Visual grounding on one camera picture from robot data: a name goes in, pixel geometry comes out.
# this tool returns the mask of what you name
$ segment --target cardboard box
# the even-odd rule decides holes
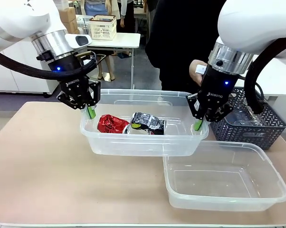
[[[74,7],[69,7],[68,9],[64,11],[58,11],[58,12],[59,12],[61,21],[63,23],[69,23],[73,21],[74,19],[76,19],[76,10]]]
[[[63,23],[63,25],[67,28],[67,31],[69,33],[74,33],[74,31],[77,30],[77,22],[76,19],[74,19],[73,21],[69,22],[69,23]]]
[[[73,32],[73,34],[78,34],[78,35],[80,35],[81,33],[80,33],[80,30],[77,29],[76,31]]]

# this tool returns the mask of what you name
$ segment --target wooden table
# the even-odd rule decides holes
[[[171,207],[161,157],[96,155],[80,118],[61,103],[30,102],[2,129],[0,224],[286,225],[286,202],[250,213]],[[286,142],[279,137],[267,154],[286,182]]]

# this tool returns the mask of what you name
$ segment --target clear plastic container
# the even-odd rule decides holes
[[[127,156],[189,156],[209,134],[206,122],[196,132],[187,100],[188,93],[154,90],[102,89],[96,117],[83,111],[81,132],[97,154]],[[100,116],[110,114],[130,122],[133,113],[152,114],[167,121],[165,135],[100,133]]]
[[[188,157],[164,157],[173,207],[216,211],[264,211],[286,201],[286,184],[258,146],[202,141]]]

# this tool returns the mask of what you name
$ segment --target metal ring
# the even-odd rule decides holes
[[[3,30],[1,27],[0,27],[0,38],[6,41],[12,42],[12,43],[16,43],[22,40],[22,38],[17,38],[17,37],[10,35],[5,30]]]

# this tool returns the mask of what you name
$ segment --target plastic bin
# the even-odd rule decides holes
[[[184,92],[154,90],[102,89],[101,100],[90,120],[87,110],[82,113],[81,132],[97,154],[127,156],[188,156],[194,153],[209,134],[203,123],[196,132]],[[130,121],[133,113],[149,113],[167,121],[165,135],[100,133],[97,124],[101,115],[111,114]]]
[[[233,91],[235,97],[229,102],[234,108],[238,107],[241,100],[245,98],[244,88],[236,87]],[[271,108],[265,104],[265,110],[260,114],[262,126],[236,125],[233,123],[234,112],[230,113],[218,123],[210,126],[218,141],[252,143],[263,150],[268,150],[281,133],[286,129],[285,121]]]
[[[188,157],[164,157],[169,201],[182,209],[264,211],[286,201],[286,184],[250,143],[202,141]]]
[[[68,0],[53,0],[58,10],[66,10],[69,8]]]
[[[115,16],[95,15],[89,21],[91,38],[113,40],[116,35]]]

